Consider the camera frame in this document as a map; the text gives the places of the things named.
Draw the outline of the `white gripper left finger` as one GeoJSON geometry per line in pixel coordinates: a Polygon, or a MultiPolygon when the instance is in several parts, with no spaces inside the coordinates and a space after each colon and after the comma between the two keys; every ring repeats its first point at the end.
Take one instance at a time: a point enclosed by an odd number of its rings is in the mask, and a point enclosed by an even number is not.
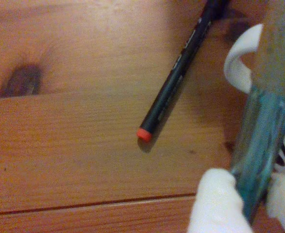
{"type": "Polygon", "coordinates": [[[190,215],[189,233],[252,233],[242,214],[244,202],[227,170],[207,170],[198,185],[190,215]]]}

